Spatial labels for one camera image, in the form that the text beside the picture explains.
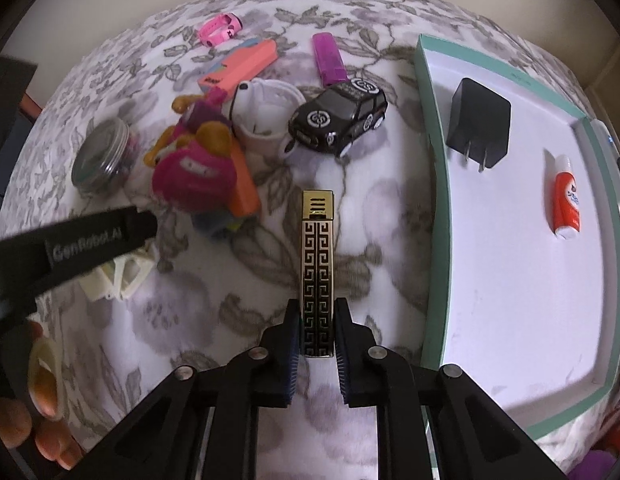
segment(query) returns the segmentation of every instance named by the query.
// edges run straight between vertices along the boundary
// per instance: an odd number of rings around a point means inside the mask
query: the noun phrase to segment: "red and white tube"
[[[574,238],[581,229],[578,195],[572,165],[566,155],[556,158],[554,181],[554,234],[558,238]]]

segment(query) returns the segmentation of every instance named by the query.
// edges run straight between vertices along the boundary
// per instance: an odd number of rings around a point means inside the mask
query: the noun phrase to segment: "finger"
[[[25,404],[0,397],[0,438],[8,449],[18,447],[32,429],[32,418]]]
[[[39,367],[32,383],[32,396],[41,415],[48,418],[56,416],[58,399],[56,397],[56,379],[52,372]]]
[[[35,443],[39,452],[48,460],[58,460],[74,442],[68,425],[58,420],[52,422],[44,419],[37,428]]]
[[[28,320],[30,328],[32,329],[32,340],[36,341],[40,337],[43,337],[43,327],[36,321]]]
[[[83,456],[84,450],[81,449],[81,446],[79,446],[75,440],[73,440],[70,443],[70,446],[68,446],[68,449],[61,453],[57,462],[64,469],[72,469],[76,466],[76,463],[83,458]]]

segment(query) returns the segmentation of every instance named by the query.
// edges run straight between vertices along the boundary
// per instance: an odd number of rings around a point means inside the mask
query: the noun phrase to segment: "metal tin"
[[[118,117],[97,124],[76,154],[71,180],[82,195],[115,192],[135,163],[138,139]]]

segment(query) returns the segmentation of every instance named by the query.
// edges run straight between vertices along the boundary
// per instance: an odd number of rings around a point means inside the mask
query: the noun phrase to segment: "gold lighter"
[[[301,218],[301,354],[334,355],[332,220],[334,193],[303,192]]]

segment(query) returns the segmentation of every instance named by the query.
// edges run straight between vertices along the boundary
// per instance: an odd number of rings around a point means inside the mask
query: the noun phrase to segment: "toy car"
[[[356,139],[381,125],[387,107],[378,85],[355,77],[330,86],[299,106],[288,130],[304,146],[341,158]]]

